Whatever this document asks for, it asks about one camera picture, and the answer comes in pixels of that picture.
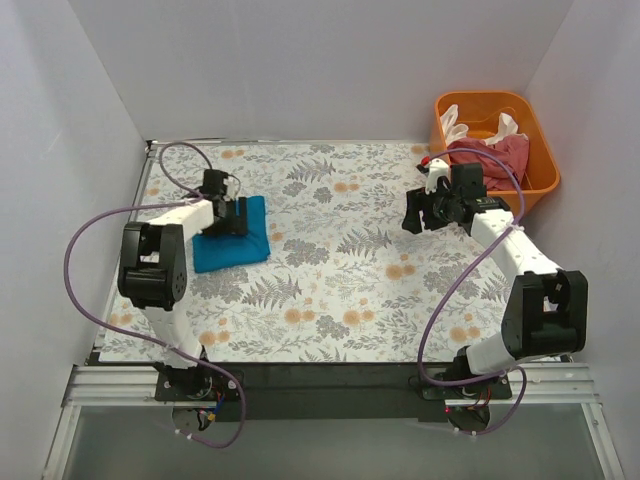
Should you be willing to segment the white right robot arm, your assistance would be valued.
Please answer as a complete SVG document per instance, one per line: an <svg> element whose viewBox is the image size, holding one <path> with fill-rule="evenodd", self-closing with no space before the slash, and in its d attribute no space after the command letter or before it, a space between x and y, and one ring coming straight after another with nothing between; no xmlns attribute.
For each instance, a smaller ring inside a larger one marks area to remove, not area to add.
<svg viewBox="0 0 640 480"><path fill-rule="evenodd" d="M421 171L426 184L407 192L403 229L419 234L457 224L483 247L481 256L495 262L511 290L498 333L461 349L438 377L420 364L420 378L471 398L523 362L582 351L587 339L585 275L562 269L535 246L509 205L488 195L481 164L450 166L433 159Z"/></svg>

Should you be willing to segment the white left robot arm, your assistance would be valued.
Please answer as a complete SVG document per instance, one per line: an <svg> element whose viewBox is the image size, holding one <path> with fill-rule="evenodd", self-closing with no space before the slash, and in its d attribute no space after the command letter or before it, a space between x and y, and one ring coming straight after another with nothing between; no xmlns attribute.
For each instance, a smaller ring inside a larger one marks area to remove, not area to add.
<svg viewBox="0 0 640 480"><path fill-rule="evenodd" d="M123 231L119 293L142 311L165 344L168 353L156 365L158 371L193 400L211 392L213 377L195 361L202 357L202 345L183 302L188 296L186 246L198 235L206 240L248 236L247 199L239 190L237 177L207 169L202 185L187 196L185 205L147 222L129 222Z"/></svg>

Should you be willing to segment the blue t shirt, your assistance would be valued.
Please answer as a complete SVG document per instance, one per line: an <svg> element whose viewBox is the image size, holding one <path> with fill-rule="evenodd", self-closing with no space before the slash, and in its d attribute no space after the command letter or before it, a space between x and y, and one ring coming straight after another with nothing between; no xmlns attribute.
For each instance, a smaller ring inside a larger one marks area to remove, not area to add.
<svg viewBox="0 0 640 480"><path fill-rule="evenodd" d="M196 273L210 273L226 268L266 261L270 244L266 227L266 202L263 196L247 199L248 233L245 236L195 236L193 264Z"/></svg>

